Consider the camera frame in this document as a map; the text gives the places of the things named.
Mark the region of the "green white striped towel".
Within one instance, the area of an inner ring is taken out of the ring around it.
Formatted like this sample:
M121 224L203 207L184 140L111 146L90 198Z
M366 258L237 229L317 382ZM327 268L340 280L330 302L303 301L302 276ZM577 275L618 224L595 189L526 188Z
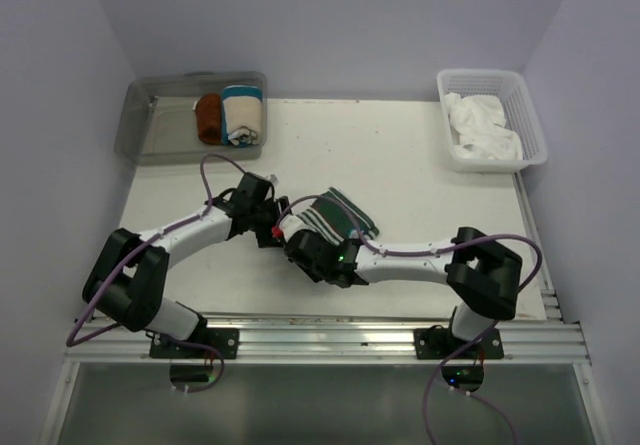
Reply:
M303 222L299 231L317 232L333 244L357 238L356 228L345 212L348 210L367 239L374 240L378 237L380 231L374 220L344 192L335 187L329 187L322 196L323 199L316 198L302 211L289 214L297 216Z

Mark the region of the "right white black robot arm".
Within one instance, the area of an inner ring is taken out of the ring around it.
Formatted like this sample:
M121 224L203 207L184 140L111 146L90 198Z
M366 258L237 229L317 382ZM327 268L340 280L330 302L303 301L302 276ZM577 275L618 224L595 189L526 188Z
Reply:
M521 256L472 227L426 246L355 238L333 244L317 232L301 230L287 240L284 251L312 281L341 288L392 281L450 287L462 300L445 334L447 349L457 357L470 356L487 327L516 314Z

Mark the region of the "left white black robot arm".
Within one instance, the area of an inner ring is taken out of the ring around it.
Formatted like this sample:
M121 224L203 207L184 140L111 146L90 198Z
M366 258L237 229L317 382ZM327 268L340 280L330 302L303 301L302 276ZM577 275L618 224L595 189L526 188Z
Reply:
M196 311L164 297L169 270L246 232L260 248L276 247L272 228L288 205L269 180L246 172L237 187L208 194L203 206L169 225L144 232L119 228L107 238L82 299L89 312L97 310L131 332L169 336L182 355L197 357L207 348L206 324Z

